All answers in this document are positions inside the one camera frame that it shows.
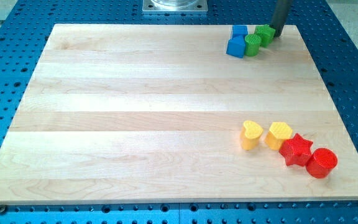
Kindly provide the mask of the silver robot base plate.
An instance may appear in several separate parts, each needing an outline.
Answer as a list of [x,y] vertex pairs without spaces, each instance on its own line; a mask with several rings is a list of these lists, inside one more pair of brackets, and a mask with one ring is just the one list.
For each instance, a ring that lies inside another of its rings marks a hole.
[[207,12],[207,0],[143,0],[143,12]]

